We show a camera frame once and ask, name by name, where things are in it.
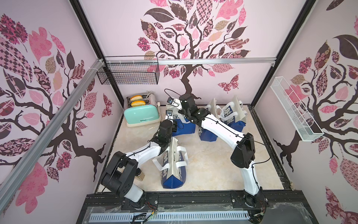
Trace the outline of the aluminium rail left wall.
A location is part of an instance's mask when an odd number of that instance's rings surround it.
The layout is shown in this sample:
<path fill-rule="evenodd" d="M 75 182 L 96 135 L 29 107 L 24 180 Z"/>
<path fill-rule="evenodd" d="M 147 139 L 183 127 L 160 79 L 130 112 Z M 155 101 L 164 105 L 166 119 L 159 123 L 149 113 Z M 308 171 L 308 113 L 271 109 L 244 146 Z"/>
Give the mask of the aluminium rail left wall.
<path fill-rule="evenodd" d="M 103 59 L 97 59 L 95 61 L 85 74 L 84 78 L 80 81 L 77 88 L 75 88 L 67 100 L 65 100 L 64 104 L 54 115 L 53 119 L 51 119 L 50 123 L 45 126 L 45 129 L 40 133 L 30 149 L 24 154 L 15 168 L 4 180 L 4 183 L 1 185 L 1 212 L 4 211 L 10 199 L 16 194 L 22 182 L 28 176 L 50 141 L 65 122 L 67 116 L 75 107 L 75 104 L 80 100 L 88 85 L 95 78 L 97 71 L 103 66 Z"/>

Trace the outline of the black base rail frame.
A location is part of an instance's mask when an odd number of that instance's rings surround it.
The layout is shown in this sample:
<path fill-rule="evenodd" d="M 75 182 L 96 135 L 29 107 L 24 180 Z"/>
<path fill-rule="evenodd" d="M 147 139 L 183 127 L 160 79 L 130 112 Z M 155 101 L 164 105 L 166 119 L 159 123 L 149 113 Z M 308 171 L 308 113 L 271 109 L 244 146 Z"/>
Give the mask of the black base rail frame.
<path fill-rule="evenodd" d="M 317 219 L 303 192 L 266 190 L 266 203 L 254 208 L 243 201 L 243 191 L 174 191 L 148 192 L 146 204 L 134 208 L 129 200 L 112 193 L 88 195 L 77 223 L 88 224 L 92 213 L 183 212 L 183 211 L 247 211 L 249 220 L 175 221 L 172 224 L 315 224 Z"/>

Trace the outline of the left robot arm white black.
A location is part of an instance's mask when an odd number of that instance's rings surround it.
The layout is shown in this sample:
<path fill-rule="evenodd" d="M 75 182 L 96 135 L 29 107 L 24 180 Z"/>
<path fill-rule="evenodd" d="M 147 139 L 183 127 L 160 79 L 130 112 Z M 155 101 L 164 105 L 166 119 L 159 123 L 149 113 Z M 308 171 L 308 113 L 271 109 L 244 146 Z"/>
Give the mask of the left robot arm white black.
<path fill-rule="evenodd" d="M 173 121 L 166 119 L 159 124 L 158 130 L 145 146 L 126 154 L 116 152 L 102 173 L 100 184 L 119 198 L 126 198 L 142 207 L 146 192 L 134 184 L 135 176 L 144 163 L 170 149 L 173 127 Z"/>

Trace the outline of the mint green toaster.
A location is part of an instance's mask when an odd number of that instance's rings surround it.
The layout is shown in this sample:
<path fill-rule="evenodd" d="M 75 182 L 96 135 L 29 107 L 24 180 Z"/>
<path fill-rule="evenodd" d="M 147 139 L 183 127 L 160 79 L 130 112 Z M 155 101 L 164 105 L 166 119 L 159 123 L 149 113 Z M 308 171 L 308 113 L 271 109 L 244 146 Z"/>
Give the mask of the mint green toaster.
<path fill-rule="evenodd" d="M 136 95 L 142 95 L 142 100 L 146 102 L 146 105 L 131 107 L 132 101 L 129 98 Z M 154 92 L 147 91 L 127 96 L 124 117 L 128 127 L 144 126 L 161 121 L 160 103 L 156 100 Z"/>

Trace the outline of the aluminium rail back wall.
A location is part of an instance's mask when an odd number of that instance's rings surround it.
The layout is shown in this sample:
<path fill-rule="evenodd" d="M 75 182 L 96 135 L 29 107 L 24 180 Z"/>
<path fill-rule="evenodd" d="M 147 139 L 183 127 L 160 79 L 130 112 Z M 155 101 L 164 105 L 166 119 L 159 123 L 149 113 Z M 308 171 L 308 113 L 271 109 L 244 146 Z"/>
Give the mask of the aluminium rail back wall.
<path fill-rule="evenodd" d="M 239 63 L 275 63 L 275 57 L 252 57 L 252 58 L 217 58 L 217 59 L 153 59 L 134 60 L 110 57 L 107 63 L 157 63 L 158 65 L 179 65 L 179 64 L 239 64 Z"/>

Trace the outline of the aluminium rail wall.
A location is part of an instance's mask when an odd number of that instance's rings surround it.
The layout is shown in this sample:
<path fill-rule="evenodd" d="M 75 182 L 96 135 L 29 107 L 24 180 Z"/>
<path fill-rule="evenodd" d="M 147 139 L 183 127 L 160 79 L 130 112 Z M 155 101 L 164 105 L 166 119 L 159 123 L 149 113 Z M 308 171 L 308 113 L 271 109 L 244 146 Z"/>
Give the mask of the aluminium rail wall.
<path fill-rule="evenodd" d="M 40 133 L 30 149 L 24 154 L 15 168 L 4 180 L 4 183 L 1 185 L 1 212 L 4 211 L 10 199 L 16 194 L 22 182 L 28 176 L 50 141 L 65 122 L 67 116 L 75 107 L 75 104 L 80 100 L 88 85 L 95 78 L 97 71 L 103 66 L 103 59 L 97 59 L 95 61 L 85 74 L 84 78 L 80 81 L 77 88 L 75 88 L 67 100 L 65 100 L 64 104 L 54 115 L 53 119 L 51 119 L 50 123 L 45 126 L 45 129 Z"/>
<path fill-rule="evenodd" d="M 217 59 L 153 59 L 134 60 L 110 57 L 107 63 L 157 63 L 158 65 L 179 65 L 179 64 L 239 64 L 239 63 L 275 63 L 275 57 L 252 57 L 252 58 L 217 58 Z"/>

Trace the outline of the bread slice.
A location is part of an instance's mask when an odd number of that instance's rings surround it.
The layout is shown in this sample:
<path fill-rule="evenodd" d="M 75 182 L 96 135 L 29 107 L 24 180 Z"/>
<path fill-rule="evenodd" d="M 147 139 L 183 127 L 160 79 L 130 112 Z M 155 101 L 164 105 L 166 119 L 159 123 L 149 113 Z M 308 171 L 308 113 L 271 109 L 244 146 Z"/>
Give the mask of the bread slice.
<path fill-rule="evenodd" d="M 138 100 L 142 100 L 143 96 L 142 95 L 136 95 L 136 96 L 132 96 L 131 98 L 129 98 L 130 101 L 138 101 Z"/>
<path fill-rule="evenodd" d="M 137 100 L 131 102 L 131 107 L 144 106 L 144 105 L 146 105 L 146 102 L 144 100 Z"/>

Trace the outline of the rear bread slice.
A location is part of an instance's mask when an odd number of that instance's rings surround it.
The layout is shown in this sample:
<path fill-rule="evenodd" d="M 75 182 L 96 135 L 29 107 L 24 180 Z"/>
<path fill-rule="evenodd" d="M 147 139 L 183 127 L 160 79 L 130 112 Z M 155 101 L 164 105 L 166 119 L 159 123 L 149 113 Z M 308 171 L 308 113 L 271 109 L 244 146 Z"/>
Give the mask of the rear bread slice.
<path fill-rule="evenodd" d="M 136 95 L 136 96 L 132 96 L 131 98 L 129 98 L 130 101 L 138 101 L 138 100 L 142 100 L 143 96 L 142 95 Z"/>

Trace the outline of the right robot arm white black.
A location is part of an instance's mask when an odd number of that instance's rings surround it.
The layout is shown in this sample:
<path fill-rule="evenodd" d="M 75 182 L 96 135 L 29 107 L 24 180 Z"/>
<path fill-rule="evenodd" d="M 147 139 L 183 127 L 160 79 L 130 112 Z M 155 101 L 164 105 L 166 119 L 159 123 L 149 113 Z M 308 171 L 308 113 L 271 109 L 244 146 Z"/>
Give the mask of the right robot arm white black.
<path fill-rule="evenodd" d="M 173 99 L 171 105 L 178 108 L 179 113 L 188 121 L 206 129 L 227 143 L 233 153 L 231 162 L 240 169 L 244 183 L 244 202 L 248 207 L 254 208 L 266 203 L 255 170 L 255 141 L 250 133 L 243 134 L 229 127 L 207 108 L 198 108 L 192 95 L 184 94 Z"/>

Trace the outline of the front bread slice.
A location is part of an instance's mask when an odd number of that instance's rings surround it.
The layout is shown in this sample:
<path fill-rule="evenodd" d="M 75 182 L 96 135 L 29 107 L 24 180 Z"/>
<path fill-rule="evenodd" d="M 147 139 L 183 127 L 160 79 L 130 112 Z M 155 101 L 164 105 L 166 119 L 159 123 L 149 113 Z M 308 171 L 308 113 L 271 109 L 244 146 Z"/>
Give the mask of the front bread slice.
<path fill-rule="evenodd" d="M 144 100 L 137 100 L 131 102 L 131 107 L 144 106 L 144 105 L 146 105 L 146 102 Z"/>

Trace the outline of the small jar with dark lid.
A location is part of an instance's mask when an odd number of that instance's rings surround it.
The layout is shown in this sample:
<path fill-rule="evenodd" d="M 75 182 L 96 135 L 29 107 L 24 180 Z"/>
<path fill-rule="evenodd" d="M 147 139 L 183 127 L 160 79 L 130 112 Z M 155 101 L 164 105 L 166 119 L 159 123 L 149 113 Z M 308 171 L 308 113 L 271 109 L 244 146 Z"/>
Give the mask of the small jar with dark lid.
<path fill-rule="evenodd" d="M 136 174 L 135 174 L 135 179 L 136 179 L 136 180 L 143 181 L 144 178 L 145 178 L 145 174 L 144 174 L 143 171 L 141 171 L 141 172 L 139 172 L 139 171 L 136 172 Z"/>

